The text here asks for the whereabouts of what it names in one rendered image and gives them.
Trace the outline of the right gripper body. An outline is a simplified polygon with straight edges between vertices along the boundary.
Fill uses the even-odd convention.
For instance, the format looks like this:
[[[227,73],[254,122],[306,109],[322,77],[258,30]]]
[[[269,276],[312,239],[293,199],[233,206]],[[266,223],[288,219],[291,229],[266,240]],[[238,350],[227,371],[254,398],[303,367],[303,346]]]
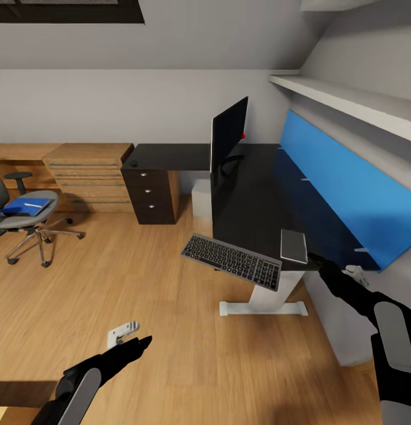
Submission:
[[[345,294],[348,289],[355,285],[360,285],[343,273],[335,261],[329,261],[326,265],[321,266],[318,272],[331,293],[337,298],[340,297],[343,301],[345,301]]]

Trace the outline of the monitor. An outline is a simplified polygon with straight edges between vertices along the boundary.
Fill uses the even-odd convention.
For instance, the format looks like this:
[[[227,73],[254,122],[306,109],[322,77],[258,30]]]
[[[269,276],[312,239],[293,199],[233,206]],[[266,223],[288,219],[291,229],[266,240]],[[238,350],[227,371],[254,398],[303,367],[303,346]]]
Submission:
[[[211,173],[228,160],[227,156],[234,147],[244,139],[244,122],[246,118],[248,96],[242,98],[214,118],[211,124]]]

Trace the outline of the notebook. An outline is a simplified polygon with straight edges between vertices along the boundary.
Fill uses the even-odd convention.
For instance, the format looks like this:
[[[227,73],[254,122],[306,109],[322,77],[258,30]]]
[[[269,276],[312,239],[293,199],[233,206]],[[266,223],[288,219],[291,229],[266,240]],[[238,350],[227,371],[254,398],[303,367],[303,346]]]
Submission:
[[[280,257],[307,264],[304,233],[282,228]]]

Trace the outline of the swivel chair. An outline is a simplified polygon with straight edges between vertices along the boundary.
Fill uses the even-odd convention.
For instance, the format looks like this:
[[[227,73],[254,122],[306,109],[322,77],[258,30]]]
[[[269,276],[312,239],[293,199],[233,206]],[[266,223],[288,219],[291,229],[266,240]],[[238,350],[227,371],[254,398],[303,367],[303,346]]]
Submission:
[[[45,224],[47,222],[48,217],[50,217],[50,215],[57,209],[60,201],[60,195],[57,192],[50,190],[26,193],[25,185],[22,179],[29,178],[30,176],[32,176],[32,173],[30,172],[15,172],[6,174],[4,178],[12,180],[16,179],[18,189],[21,193],[20,198],[49,198],[50,202],[35,217],[0,216],[0,237],[7,232],[28,232],[28,238],[25,239],[19,246],[17,246],[5,257],[5,259],[10,265],[15,264],[17,259],[9,259],[9,257],[11,257],[19,249],[28,244],[31,240],[38,237],[42,266],[46,268],[49,265],[49,262],[44,260],[42,240],[44,240],[46,244],[51,243],[51,240],[46,234],[77,234],[77,238],[79,240],[83,238],[83,235],[78,232],[48,230],[51,227],[54,227],[55,225],[59,224],[63,220],[67,220],[67,223],[71,224],[73,220],[71,218],[68,219],[67,217],[64,217],[51,224],[40,227],[40,225]],[[9,201],[9,192],[5,184],[3,183],[3,180],[0,179],[0,210],[4,209],[4,206],[6,206]]]

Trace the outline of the folder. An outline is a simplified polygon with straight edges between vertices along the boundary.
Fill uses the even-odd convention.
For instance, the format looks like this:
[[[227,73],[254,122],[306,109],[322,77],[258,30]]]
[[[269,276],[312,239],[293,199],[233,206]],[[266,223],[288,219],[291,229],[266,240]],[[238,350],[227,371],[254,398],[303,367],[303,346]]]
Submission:
[[[18,197],[0,210],[0,216],[35,217],[49,202],[49,198]]]

